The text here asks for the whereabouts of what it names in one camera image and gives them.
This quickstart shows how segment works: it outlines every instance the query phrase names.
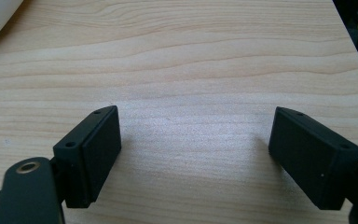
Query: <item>light wood surface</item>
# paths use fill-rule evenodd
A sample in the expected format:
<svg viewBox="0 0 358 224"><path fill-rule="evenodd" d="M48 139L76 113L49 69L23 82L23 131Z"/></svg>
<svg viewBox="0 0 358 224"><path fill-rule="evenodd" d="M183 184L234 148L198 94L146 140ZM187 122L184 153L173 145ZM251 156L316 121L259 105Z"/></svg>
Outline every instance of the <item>light wood surface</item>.
<svg viewBox="0 0 358 224"><path fill-rule="evenodd" d="M330 0L25 0L0 33L0 188L107 105L122 152L67 223L348 223L268 154L278 105L358 145L358 54Z"/></svg>

